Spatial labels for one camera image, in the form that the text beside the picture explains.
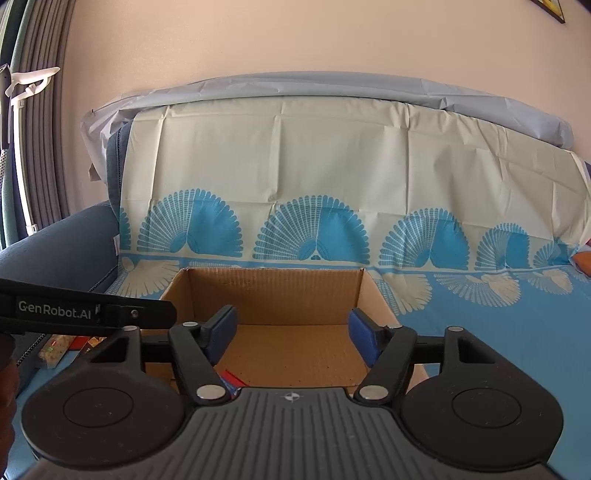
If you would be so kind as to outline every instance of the wall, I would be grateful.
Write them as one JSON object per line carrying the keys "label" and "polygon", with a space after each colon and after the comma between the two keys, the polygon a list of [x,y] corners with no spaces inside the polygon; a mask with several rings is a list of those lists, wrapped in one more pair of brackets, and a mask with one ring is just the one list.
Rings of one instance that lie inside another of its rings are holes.
{"label": "wall", "polygon": [[496,93],[569,121],[591,160],[591,14],[562,25],[530,0],[77,0],[63,77],[70,209],[106,199],[88,179],[84,113],[132,90],[208,77],[341,70]]}

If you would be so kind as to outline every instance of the metal bolt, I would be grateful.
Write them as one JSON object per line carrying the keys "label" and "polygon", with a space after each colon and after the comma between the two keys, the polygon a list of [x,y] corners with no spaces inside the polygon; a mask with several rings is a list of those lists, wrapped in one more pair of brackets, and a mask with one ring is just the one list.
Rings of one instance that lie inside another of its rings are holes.
{"label": "metal bolt", "polygon": [[197,396],[204,400],[217,400],[226,394],[226,389],[219,385],[202,385],[197,389]]}
{"label": "metal bolt", "polygon": [[381,385],[365,385],[359,395],[365,400],[382,400],[388,396],[388,389]]}

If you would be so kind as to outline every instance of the open cardboard box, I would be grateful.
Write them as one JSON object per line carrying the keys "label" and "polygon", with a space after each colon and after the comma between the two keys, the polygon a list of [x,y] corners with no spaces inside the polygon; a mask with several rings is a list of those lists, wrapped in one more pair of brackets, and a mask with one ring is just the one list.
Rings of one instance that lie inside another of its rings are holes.
{"label": "open cardboard box", "polygon": [[[350,310],[361,308],[379,325],[398,323],[365,270],[188,268],[161,299],[176,307],[177,323],[205,322],[235,306],[238,331],[216,370],[252,387],[352,392],[368,369],[349,339]],[[147,364],[146,372],[174,386],[170,365]],[[416,366],[410,386],[425,378]]]}

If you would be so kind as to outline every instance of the picture frame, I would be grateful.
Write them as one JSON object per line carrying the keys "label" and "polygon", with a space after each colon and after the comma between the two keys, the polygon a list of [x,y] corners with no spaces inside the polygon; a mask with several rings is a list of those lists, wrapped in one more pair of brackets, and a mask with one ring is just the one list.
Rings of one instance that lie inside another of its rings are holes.
{"label": "picture frame", "polygon": [[531,0],[552,15],[560,23],[566,23],[560,0]]}

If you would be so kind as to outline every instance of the blue and cream fabric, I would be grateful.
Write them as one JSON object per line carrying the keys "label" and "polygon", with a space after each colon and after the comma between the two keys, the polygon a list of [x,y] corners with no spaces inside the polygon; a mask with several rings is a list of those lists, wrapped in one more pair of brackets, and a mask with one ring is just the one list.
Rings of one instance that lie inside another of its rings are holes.
{"label": "blue and cream fabric", "polygon": [[589,212],[574,154],[455,113],[179,104],[134,120],[110,292],[158,298],[185,267],[366,268],[400,322],[462,325],[548,388],[565,410],[553,465],[588,480],[591,458],[571,447],[591,447],[591,282],[569,261]]}

